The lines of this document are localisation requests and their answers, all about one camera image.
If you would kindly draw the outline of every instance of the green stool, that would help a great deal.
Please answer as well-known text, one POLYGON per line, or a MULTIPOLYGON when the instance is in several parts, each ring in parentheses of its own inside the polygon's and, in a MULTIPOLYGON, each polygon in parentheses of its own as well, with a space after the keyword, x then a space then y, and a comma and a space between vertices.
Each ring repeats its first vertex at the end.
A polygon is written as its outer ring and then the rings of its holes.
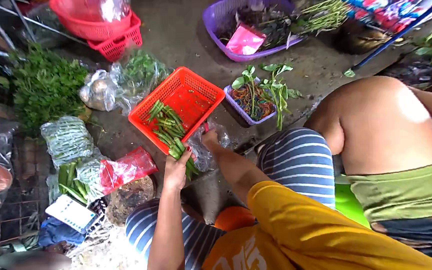
POLYGON ((363 207, 356 199, 356 196, 351 192, 350 184, 335 184, 334 194, 336 197, 336 209, 340 211, 346 218, 349 218, 357 223, 371 228, 368 220, 364 217, 363 207))

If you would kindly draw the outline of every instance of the sleeve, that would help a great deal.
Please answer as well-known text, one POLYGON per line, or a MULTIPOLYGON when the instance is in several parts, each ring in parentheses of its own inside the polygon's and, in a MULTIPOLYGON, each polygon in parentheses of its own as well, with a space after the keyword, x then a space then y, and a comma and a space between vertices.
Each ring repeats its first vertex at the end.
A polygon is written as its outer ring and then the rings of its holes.
POLYGON ((248 206, 261 229, 303 269, 314 264, 328 269, 342 264, 369 269, 432 269, 431 257, 277 182, 262 181, 251 187, 248 206))

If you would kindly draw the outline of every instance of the pink plastic bag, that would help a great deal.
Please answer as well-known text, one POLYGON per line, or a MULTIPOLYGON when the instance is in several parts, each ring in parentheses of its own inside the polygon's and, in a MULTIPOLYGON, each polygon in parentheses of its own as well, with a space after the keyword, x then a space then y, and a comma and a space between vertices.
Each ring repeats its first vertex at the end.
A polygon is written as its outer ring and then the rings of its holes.
POLYGON ((151 155, 142 146, 132 150, 117 161, 101 161, 101 186, 107 195, 124 184, 159 172, 151 155))
POLYGON ((241 23, 226 44, 226 48, 234 53, 250 55, 258 51, 265 39, 265 34, 241 23))

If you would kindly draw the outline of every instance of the blue pole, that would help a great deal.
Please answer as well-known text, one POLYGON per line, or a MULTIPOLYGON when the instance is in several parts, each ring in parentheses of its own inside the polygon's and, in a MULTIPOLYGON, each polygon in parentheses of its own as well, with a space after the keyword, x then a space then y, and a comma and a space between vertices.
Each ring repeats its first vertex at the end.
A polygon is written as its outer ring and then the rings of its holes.
POLYGON ((378 55, 378 53, 382 52, 384 49, 386 49, 389 45, 391 45, 393 42, 395 42, 397 39, 399 39, 401 36, 406 34, 408 31, 411 30, 411 28, 415 27, 420 21, 422 21, 424 18, 428 17, 432 13, 432 6, 424 12, 421 16, 417 17, 416 20, 412 21, 410 24, 408 24, 403 30, 401 30, 399 33, 397 33, 395 36, 393 36, 390 40, 386 41, 384 44, 382 44, 379 48, 377 48, 374 52, 368 55, 363 61, 359 62, 359 64, 353 66, 351 69, 357 70, 364 64, 368 63, 369 60, 371 60, 373 57, 378 55))

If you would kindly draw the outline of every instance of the hand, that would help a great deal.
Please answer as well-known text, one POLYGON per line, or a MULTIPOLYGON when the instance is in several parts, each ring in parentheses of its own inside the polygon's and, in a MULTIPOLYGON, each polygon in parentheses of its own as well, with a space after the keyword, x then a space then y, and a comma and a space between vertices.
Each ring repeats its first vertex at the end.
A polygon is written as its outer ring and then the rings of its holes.
POLYGON ((191 157, 196 161, 196 156, 187 143, 183 143, 186 149, 183 154, 176 160, 171 155, 166 157, 166 167, 164 169, 163 189, 180 191, 186 184, 186 162, 191 157))
POLYGON ((213 143, 219 145, 218 133, 216 133, 214 129, 206 132, 206 134, 201 136, 201 143, 207 148, 207 150, 209 150, 213 143))

